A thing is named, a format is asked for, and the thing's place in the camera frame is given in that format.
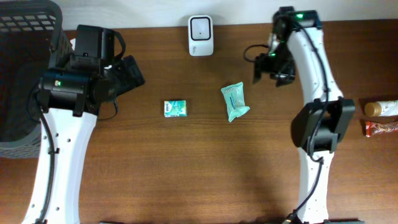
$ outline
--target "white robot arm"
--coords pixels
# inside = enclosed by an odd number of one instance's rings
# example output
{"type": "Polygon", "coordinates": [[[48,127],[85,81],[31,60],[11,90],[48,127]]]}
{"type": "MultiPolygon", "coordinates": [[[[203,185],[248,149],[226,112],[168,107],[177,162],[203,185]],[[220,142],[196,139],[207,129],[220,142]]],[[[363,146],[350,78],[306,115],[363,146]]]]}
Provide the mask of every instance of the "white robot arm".
{"type": "Polygon", "coordinates": [[[329,168],[354,113],[354,102],[343,98],[331,74],[316,11],[297,12],[293,7],[282,7],[274,15],[273,25],[268,53],[253,61],[254,82],[266,72],[277,80],[277,86],[292,83],[296,64],[305,105],[291,127],[301,161],[298,206],[284,223],[329,223],[329,168]]]}
{"type": "Polygon", "coordinates": [[[41,112],[42,143],[30,205],[23,224],[80,223],[78,200],[83,163],[100,105],[145,84],[120,33],[79,25],[76,48],[39,81],[34,98],[41,112]],[[114,38],[122,52],[114,56],[114,38]]]}

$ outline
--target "white plug-in device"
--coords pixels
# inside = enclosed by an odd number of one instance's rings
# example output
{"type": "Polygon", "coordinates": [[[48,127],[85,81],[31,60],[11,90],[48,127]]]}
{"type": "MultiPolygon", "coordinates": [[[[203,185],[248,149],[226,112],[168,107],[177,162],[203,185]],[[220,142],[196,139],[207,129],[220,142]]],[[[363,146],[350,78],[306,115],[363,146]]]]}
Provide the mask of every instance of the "white plug-in device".
{"type": "Polygon", "coordinates": [[[213,20],[210,16],[191,16],[188,20],[189,54],[208,56],[213,54],[213,20]]]}

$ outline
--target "bottle cap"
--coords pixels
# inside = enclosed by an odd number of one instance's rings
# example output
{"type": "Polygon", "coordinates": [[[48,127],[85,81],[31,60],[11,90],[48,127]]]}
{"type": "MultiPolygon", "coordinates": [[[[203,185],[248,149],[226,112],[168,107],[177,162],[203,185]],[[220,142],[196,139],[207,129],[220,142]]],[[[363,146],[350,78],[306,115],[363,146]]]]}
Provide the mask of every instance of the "bottle cap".
{"type": "Polygon", "coordinates": [[[379,103],[366,103],[365,105],[365,114],[368,116],[379,116],[381,110],[381,105],[379,103]]]}

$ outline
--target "red snack package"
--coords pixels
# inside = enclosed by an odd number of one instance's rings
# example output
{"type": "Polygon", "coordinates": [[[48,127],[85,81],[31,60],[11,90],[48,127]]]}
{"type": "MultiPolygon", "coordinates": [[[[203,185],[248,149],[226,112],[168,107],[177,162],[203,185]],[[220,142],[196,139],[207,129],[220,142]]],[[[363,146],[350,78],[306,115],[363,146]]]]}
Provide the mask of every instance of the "red snack package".
{"type": "Polygon", "coordinates": [[[365,126],[366,126],[366,137],[370,137],[375,134],[398,131],[398,122],[379,124],[376,122],[365,121],[365,126]]]}

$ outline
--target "wooden tabletop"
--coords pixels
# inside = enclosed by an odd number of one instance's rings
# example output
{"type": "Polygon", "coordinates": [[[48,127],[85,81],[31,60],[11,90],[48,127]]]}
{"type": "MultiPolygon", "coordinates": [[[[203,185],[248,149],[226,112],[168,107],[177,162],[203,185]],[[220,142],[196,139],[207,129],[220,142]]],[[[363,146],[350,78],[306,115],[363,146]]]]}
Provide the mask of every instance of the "wooden tabletop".
{"type": "MultiPolygon", "coordinates": [[[[345,97],[357,104],[398,100],[398,21],[324,26],[345,97]]],[[[253,64],[242,57],[248,45],[265,44],[270,30],[270,24],[215,26],[209,57],[189,55],[186,27],[119,30],[146,84],[118,98],[117,117],[97,122],[81,181],[82,223],[272,221],[297,206],[300,160],[290,122],[303,107],[299,77],[276,88],[264,75],[253,85],[253,64]],[[251,109],[229,123],[220,89],[237,82],[251,109]],[[164,100],[186,100],[188,117],[164,118],[164,100]]],[[[105,105],[101,116],[111,113],[105,105]]],[[[332,162],[329,215],[394,223],[398,133],[366,138],[362,119],[358,110],[332,162]]],[[[0,159],[0,223],[24,218],[36,167],[37,159],[0,159]]]]}

